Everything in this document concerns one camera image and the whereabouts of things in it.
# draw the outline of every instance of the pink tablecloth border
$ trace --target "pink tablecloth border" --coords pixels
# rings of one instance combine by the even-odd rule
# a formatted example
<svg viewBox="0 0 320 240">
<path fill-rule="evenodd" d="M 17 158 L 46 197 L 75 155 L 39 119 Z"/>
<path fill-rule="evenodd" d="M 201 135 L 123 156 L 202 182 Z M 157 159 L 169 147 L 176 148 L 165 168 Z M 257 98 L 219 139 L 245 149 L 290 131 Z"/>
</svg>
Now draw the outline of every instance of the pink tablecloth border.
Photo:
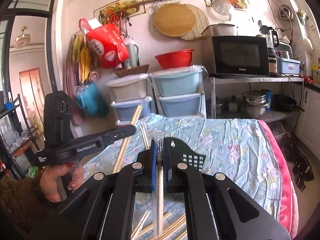
<svg viewBox="0 0 320 240">
<path fill-rule="evenodd" d="M 299 212 L 298 212 L 298 202 L 297 196 L 291 182 L 291 177 L 287 163 L 284 159 L 284 156 L 274 138 L 270 128 L 263 121 L 259 120 L 263 130 L 265 131 L 273 153 L 276 157 L 276 160 L 279 165 L 279 169 L 282 177 L 282 197 L 280 203 L 280 223 L 283 225 L 288 232 L 290 233 L 291 239 L 297 235 L 298 230 L 298 221 L 299 221 Z"/>
</svg>

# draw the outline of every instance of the white cabinet door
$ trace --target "white cabinet door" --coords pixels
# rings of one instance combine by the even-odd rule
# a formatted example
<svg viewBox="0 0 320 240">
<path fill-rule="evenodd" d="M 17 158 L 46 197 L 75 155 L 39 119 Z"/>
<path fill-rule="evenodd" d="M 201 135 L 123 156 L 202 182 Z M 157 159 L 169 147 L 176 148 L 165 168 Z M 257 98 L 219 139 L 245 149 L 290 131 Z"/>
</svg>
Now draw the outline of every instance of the white cabinet door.
<svg viewBox="0 0 320 240">
<path fill-rule="evenodd" d="M 298 138 L 320 160 L 320 93 L 306 89 L 303 97 L 303 108 Z"/>
</svg>

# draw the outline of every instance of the wicker basket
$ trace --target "wicker basket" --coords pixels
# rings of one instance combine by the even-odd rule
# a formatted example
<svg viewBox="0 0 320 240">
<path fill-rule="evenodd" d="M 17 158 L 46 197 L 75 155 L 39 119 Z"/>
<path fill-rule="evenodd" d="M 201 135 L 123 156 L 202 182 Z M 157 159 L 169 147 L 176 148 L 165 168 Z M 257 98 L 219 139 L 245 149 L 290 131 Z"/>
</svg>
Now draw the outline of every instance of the wicker basket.
<svg viewBox="0 0 320 240">
<path fill-rule="evenodd" d="M 129 75 L 138 75 L 148 72 L 149 65 L 143 65 L 135 68 L 123 69 L 120 71 L 116 71 L 116 75 L 118 77 L 125 77 Z"/>
</svg>

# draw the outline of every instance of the frying pan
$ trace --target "frying pan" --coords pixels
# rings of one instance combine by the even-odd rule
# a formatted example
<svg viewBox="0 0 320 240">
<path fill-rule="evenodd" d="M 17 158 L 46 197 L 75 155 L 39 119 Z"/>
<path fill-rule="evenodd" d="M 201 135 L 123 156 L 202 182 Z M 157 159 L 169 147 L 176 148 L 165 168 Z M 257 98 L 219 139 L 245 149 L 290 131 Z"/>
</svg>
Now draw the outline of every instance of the frying pan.
<svg viewBox="0 0 320 240">
<path fill-rule="evenodd" d="M 285 95 L 274 95 L 274 101 L 280 111 L 292 111 L 294 108 L 304 112 L 305 110 L 297 106 L 297 101 Z"/>
</svg>

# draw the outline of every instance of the red shopping bag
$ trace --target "red shopping bag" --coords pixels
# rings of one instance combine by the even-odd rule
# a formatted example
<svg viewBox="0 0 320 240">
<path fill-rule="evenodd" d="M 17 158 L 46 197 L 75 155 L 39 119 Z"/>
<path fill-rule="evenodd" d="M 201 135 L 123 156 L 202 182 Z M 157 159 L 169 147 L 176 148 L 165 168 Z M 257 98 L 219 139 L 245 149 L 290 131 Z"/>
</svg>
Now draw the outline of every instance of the red shopping bag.
<svg viewBox="0 0 320 240">
<path fill-rule="evenodd" d="M 129 58 L 129 54 L 115 24 L 92 29 L 86 19 L 79 20 L 79 28 L 98 54 L 103 68 L 113 68 Z"/>
</svg>

